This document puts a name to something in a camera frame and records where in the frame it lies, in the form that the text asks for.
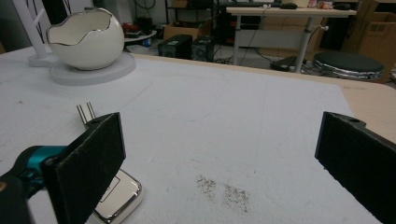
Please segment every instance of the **white desk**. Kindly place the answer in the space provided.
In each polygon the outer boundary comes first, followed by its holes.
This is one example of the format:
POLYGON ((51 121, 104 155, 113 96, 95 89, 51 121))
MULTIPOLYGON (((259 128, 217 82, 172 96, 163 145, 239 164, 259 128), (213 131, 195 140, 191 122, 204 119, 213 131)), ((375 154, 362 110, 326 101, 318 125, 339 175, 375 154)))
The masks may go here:
MULTIPOLYGON (((0 55, 0 174, 30 146, 68 145, 90 101, 96 116, 120 112, 121 168, 146 191, 123 223, 378 223, 314 154, 323 110, 396 142, 394 89, 138 55, 128 76, 68 87, 29 67, 33 54, 0 55)), ((46 191, 29 204, 55 223, 46 191)))
POLYGON ((306 46, 315 17, 345 18, 356 15, 356 11, 327 10, 316 8, 281 9, 259 7, 227 7, 227 12, 236 16, 235 41, 233 43, 233 64, 238 65, 237 53, 239 47, 263 47, 263 48, 289 48, 300 49, 296 59, 295 73, 300 73, 304 60, 306 46), (303 32, 293 31, 265 31, 265 30, 241 30, 242 16, 281 16, 281 17, 307 17, 307 23, 303 32))

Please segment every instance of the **white egg-shaped bowl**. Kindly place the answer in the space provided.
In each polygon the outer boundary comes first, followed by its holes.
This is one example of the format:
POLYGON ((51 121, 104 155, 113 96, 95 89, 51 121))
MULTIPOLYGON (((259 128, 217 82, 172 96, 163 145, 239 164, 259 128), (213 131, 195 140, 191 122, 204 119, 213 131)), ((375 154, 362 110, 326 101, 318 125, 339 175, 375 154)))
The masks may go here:
POLYGON ((111 65, 123 50, 120 23, 109 11, 95 8, 70 14, 47 30, 49 47, 64 63, 80 70, 111 65))

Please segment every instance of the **desk leg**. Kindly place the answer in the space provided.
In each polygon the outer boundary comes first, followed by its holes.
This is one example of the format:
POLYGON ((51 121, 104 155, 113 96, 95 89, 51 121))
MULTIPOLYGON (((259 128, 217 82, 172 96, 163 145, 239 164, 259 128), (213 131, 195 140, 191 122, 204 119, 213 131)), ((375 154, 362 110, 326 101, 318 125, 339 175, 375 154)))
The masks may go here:
POLYGON ((306 52, 306 47, 308 46, 309 37, 311 36, 313 23, 314 23, 314 18, 313 17, 308 17, 308 22, 306 23, 306 26, 305 26, 305 29, 304 29, 304 34, 303 34, 303 37, 301 39, 300 51, 299 51, 298 57, 296 59, 294 73, 300 73, 300 71, 301 71, 301 66, 303 64, 303 60, 304 60, 304 56, 305 56, 305 52, 306 52))
POLYGON ((239 33, 241 31, 241 17, 236 16, 235 40, 233 42, 233 65, 238 65, 239 33))

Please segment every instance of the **stool cushion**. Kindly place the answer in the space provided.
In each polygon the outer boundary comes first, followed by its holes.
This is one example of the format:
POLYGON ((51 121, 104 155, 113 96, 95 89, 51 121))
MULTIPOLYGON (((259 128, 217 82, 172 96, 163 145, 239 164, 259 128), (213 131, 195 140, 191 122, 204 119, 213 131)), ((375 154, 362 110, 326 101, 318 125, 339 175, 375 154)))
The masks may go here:
POLYGON ((378 61, 354 53, 322 52, 314 56, 315 60, 330 66, 353 72, 380 72, 384 66, 378 61))

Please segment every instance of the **black round stool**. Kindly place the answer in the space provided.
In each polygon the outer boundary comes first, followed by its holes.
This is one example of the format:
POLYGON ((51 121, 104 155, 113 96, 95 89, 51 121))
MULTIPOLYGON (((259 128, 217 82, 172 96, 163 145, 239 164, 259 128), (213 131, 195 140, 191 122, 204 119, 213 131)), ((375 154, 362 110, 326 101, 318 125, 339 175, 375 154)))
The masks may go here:
POLYGON ((384 66, 378 61, 346 52, 318 53, 312 64, 328 76, 355 80, 380 78, 384 72, 384 66))

